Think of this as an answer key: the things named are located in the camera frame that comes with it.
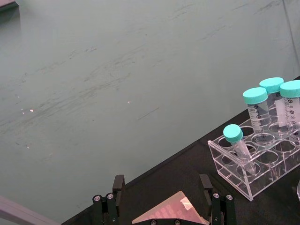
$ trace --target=test tube rack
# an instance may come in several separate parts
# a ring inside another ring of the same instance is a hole
[[[239,126],[251,154],[251,159],[247,162],[237,157],[223,135],[214,141],[208,141],[208,145],[218,174],[252,201],[256,195],[300,165],[299,142],[290,138],[299,129],[291,127],[285,133],[268,131],[254,134],[250,120]],[[258,143],[258,136],[264,137],[267,143]],[[255,164],[255,175],[245,170],[245,165],[249,162]]]

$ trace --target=teal screw cap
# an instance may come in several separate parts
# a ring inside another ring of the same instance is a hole
[[[243,132],[241,128],[236,124],[230,124],[226,126],[223,130],[225,139],[228,142],[236,143],[243,138]]]
[[[300,80],[289,81],[280,85],[280,94],[286,98],[300,97]]]
[[[243,93],[244,102],[248,105],[261,103],[268,98],[267,90],[265,88],[251,88]]]
[[[283,84],[285,81],[281,77],[272,77],[265,79],[259,83],[259,86],[265,88],[268,94],[279,92],[280,85]]]

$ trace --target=black tablecloth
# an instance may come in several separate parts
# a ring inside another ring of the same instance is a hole
[[[230,193],[234,196],[239,225],[300,225],[300,202],[296,191],[300,179],[300,167],[268,187],[252,202],[221,178],[215,169],[207,141],[221,136],[226,125],[240,124],[248,118],[248,112],[243,111],[128,183],[124,207],[121,211],[121,225],[131,224],[134,218],[180,190],[188,197],[199,214],[204,215],[198,188],[200,173],[208,174],[213,187],[220,193]],[[63,225],[91,225],[91,213],[92,207],[89,207]]]

